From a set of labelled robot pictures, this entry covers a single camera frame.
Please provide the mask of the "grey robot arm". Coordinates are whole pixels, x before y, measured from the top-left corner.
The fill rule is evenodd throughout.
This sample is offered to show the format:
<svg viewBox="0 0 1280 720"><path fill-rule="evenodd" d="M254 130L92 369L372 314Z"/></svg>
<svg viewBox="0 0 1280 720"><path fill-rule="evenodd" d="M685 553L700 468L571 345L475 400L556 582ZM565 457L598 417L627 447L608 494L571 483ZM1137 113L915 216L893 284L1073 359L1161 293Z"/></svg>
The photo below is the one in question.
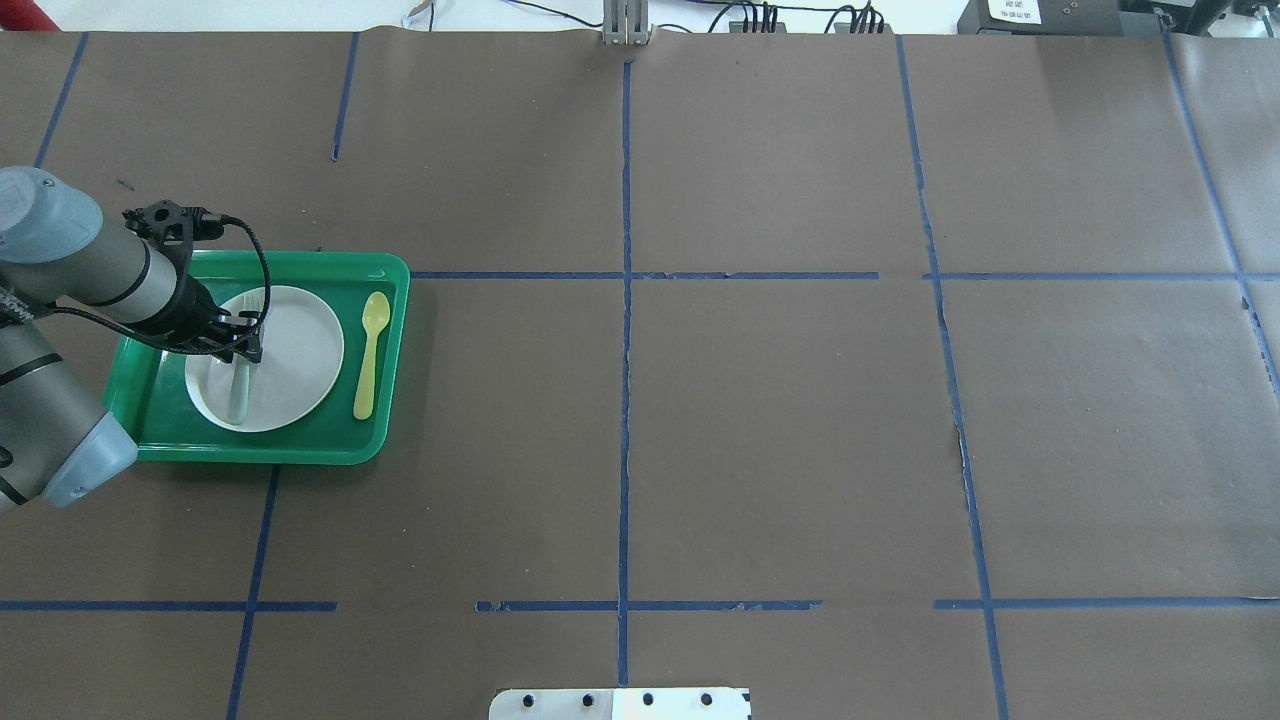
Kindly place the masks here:
<svg viewBox="0 0 1280 720"><path fill-rule="evenodd" d="M77 318L164 354L260 363L273 314L233 311L192 275L200 242L248 224L206 208L161 200L116 223L86 192L37 167L1 172L1 505L40 500L64 509L132 466L138 446L45 334Z"/></svg>

